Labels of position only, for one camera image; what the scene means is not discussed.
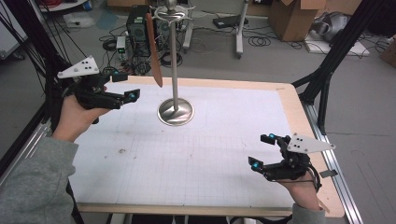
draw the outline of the person's left hand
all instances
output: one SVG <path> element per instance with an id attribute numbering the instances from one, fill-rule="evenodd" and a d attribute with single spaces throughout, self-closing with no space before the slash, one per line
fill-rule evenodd
<path id="1" fill-rule="evenodd" d="M 74 142 L 88 130 L 94 120 L 110 111 L 110 109 L 94 108 L 87 110 L 77 101 L 76 96 L 64 98 L 61 118 L 52 137 L 59 140 Z"/>

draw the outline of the round metal base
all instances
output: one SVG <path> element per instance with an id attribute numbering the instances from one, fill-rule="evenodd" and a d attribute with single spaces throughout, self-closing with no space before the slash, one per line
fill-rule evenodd
<path id="1" fill-rule="evenodd" d="M 194 107 L 190 102 L 178 98 L 178 110 L 174 109 L 174 99 L 164 101 L 158 107 L 158 118 L 170 126 L 180 126 L 188 123 L 194 116 Z"/>

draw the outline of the white perforated bracket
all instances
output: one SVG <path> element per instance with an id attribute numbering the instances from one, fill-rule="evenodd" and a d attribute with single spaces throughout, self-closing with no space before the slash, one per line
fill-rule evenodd
<path id="1" fill-rule="evenodd" d="M 82 60 L 81 62 L 76 63 L 62 72 L 59 72 L 58 78 L 82 77 L 98 73 L 98 65 L 96 64 L 95 59 L 90 55 L 90 57 Z"/>
<path id="2" fill-rule="evenodd" d="M 334 144 L 325 143 L 315 138 L 307 137 L 295 133 L 289 142 L 288 151 L 299 152 L 299 153 L 313 153 L 320 152 L 329 149 L 335 149 Z"/>

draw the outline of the box flap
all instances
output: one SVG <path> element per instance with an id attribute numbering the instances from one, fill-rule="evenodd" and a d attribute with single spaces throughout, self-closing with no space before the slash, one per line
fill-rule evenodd
<path id="1" fill-rule="evenodd" d="M 283 4 L 285 4 L 285 6 L 290 5 L 290 3 L 292 3 L 294 0 L 280 0 L 281 2 L 283 2 Z"/>
<path id="2" fill-rule="evenodd" d="M 323 9 L 326 0 L 301 0 L 301 9 Z"/>

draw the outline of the hanging wooden utensil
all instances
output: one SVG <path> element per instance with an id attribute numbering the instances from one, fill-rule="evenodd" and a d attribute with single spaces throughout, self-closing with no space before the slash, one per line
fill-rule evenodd
<path id="1" fill-rule="evenodd" d="M 163 86 L 163 74 L 160 69 L 160 62 L 158 60 L 158 51 L 155 46 L 155 37 L 154 37 L 154 25 L 149 13 L 146 13 L 146 21 L 148 27 L 148 41 L 149 48 L 151 51 L 151 72 L 154 76 L 154 80 L 157 82 L 158 86 Z"/>

